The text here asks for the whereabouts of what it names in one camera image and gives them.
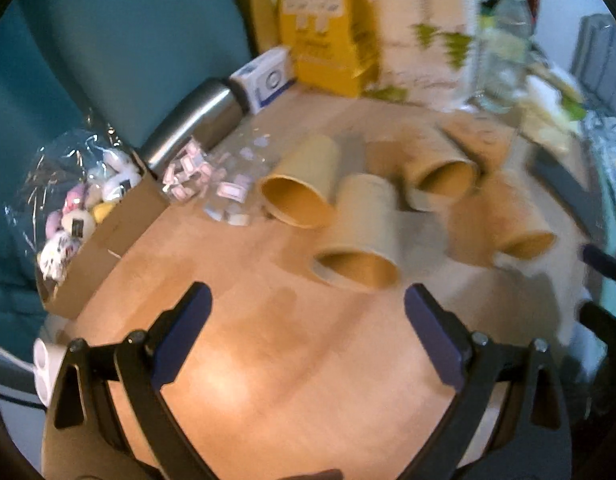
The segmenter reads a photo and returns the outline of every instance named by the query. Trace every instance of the brown cardboard box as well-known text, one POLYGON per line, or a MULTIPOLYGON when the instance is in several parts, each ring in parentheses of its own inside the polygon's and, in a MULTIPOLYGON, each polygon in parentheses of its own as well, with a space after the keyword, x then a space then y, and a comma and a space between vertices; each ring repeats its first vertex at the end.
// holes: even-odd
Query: brown cardboard box
POLYGON ((46 311, 75 319, 117 262, 168 207, 157 182, 140 164, 144 177, 97 227, 68 267, 66 279, 44 280, 37 269, 37 290, 46 311))

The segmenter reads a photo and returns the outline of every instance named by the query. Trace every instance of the white tissue box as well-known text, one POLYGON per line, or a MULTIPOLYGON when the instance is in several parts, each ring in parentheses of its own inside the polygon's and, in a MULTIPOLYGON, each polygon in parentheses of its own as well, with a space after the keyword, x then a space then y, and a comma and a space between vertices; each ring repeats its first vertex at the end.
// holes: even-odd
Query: white tissue box
POLYGON ((294 82, 290 49, 275 46, 237 70, 230 79, 242 86, 251 113, 258 114, 294 82))

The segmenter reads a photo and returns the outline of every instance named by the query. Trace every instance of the brown paper cup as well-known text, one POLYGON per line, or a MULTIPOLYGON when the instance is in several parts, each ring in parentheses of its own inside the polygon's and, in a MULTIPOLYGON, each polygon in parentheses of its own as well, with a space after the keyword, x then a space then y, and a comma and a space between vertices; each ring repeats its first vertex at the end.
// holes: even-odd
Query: brown paper cup
POLYGON ((398 282, 396 207, 397 192, 387 180, 365 173, 342 180, 335 220, 314 255, 315 275, 363 292, 398 282))
POLYGON ((488 175, 481 192, 486 224, 496 251, 531 260, 553 246, 556 235, 514 173, 497 171, 488 175))
POLYGON ((501 168, 514 140, 514 129, 483 114, 457 110, 440 120, 439 126, 474 160, 484 173, 501 168))
POLYGON ((311 135, 259 181, 265 207, 293 226, 315 228, 330 224, 340 158, 341 150, 334 140, 311 135))
POLYGON ((403 165, 406 200, 413 209, 446 208, 473 189, 478 167, 440 131, 404 123, 399 136, 408 157, 403 165))

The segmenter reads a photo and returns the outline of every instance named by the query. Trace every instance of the screw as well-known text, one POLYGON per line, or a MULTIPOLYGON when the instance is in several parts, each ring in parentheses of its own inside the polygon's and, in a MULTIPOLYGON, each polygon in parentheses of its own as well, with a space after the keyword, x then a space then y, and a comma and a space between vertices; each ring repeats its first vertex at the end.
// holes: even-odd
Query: screw
POLYGON ((548 351, 548 343, 545 339, 535 339, 532 343, 534 345, 534 349, 537 352, 547 352, 548 351))
POLYGON ((73 339, 70 342, 70 346, 68 348, 70 349, 71 352, 78 352, 79 350, 83 350, 85 346, 86 346, 86 340, 79 337, 77 339, 73 339))
POLYGON ((472 333, 472 342, 475 345, 485 346, 488 344, 488 336, 481 332, 472 333))
POLYGON ((128 343, 139 344, 143 343, 146 339, 146 332, 144 330, 135 330, 128 335, 128 343))

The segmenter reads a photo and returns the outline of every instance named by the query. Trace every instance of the clear plastic bottle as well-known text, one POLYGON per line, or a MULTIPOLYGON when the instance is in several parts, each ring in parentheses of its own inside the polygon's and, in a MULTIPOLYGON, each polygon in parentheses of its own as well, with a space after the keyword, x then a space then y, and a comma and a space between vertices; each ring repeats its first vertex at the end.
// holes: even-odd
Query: clear plastic bottle
POLYGON ((532 15, 527 0, 501 0, 494 8, 494 27, 488 31, 482 67, 480 106, 504 114, 523 88, 532 15))

